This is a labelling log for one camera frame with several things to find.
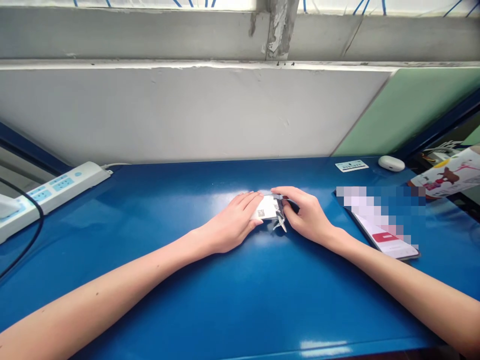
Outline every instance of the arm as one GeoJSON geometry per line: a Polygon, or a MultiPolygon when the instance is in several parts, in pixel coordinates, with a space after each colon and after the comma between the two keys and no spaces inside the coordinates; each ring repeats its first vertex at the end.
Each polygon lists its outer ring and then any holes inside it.
{"type": "Polygon", "coordinates": [[[298,204],[296,214],[284,200],[283,211],[301,235],[355,264],[459,353],[480,359],[479,301],[333,226],[316,197],[291,186],[272,192],[298,204]]]}
{"type": "Polygon", "coordinates": [[[107,330],[177,270],[240,245],[263,195],[240,194],[202,227],[38,309],[0,333],[0,359],[65,360],[107,330]]]}

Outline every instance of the black cable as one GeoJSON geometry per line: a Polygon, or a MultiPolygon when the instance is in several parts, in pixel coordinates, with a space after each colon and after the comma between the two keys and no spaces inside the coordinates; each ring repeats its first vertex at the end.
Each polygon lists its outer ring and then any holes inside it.
{"type": "Polygon", "coordinates": [[[40,215],[40,218],[39,218],[39,221],[38,221],[38,227],[36,228],[36,231],[35,231],[35,234],[33,235],[33,237],[31,238],[30,242],[28,243],[28,245],[23,249],[23,251],[20,253],[20,255],[18,255],[16,257],[16,259],[14,261],[12,261],[10,263],[10,265],[8,265],[6,267],[5,270],[3,270],[1,273],[0,273],[0,280],[3,279],[3,277],[24,257],[24,255],[27,253],[28,250],[30,250],[30,248],[32,247],[32,245],[34,244],[34,242],[37,240],[37,238],[39,237],[39,234],[40,234],[40,231],[42,231],[42,227],[44,226],[44,218],[45,218],[45,215],[44,215],[44,211],[42,210],[42,208],[40,207],[40,205],[30,196],[28,195],[25,191],[23,191],[22,189],[16,187],[15,185],[13,185],[12,183],[8,182],[7,180],[5,179],[2,179],[0,177],[0,183],[4,183],[5,185],[7,185],[8,187],[12,188],[13,190],[15,190],[17,193],[23,195],[24,197],[26,197],[28,200],[31,201],[31,203],[33,205],[35,205],[36,209],[38,210],[38,213],[40,215]]]}

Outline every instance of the green panel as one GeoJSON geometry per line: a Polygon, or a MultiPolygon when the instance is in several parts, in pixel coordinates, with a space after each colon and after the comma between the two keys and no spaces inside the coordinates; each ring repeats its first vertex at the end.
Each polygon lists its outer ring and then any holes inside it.
{"type": "Polygon", "coordinates": [[[400,69],[333,156],[392,153],[478,87],[478,67],[400,69]]]}
{"type": "MultiPolygon", "coordinates": [[[[469,121],[475,121],[479,118],[480,113],[478,113],[472,120],[469,121]]],[[[480,143],[480,126],[471,132],[471,134],[465,139],[465,141],[462,142],[462,145],[472,146],[478,143],[480,143]]]]}

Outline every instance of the phone screen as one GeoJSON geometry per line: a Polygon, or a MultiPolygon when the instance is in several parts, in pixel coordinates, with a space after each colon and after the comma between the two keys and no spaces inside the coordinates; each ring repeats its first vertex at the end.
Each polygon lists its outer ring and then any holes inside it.
{"type": "Polygon", "coordinates": [[[370,242],[382,253],[400,260],[405,258],[418,258],[420,256],[420,252],[412,245],[386,232],[381,227],[373,225],[353,212],[350,212],[350,214],[362,228],[363,233],[368,236],[370,242]]]}

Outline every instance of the white card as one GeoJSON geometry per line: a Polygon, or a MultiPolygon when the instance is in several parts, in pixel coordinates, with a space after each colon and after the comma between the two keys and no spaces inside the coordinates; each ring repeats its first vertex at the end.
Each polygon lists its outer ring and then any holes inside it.
{"type": "Polygon", "coordinates": [[[273,195],[265,195],[258,204],[255,212],[251,216],[251,219],[272,219],[277,217],[277,211],[279,209],[277,200],[273,195]]]}
{"type": "Polygon", "coordinates": [[[367,169],[369,166],[362,160],[353,160],[336,163],[335,166],[340,169],[342,173],[348,173],[354,170],[367,169]]]}

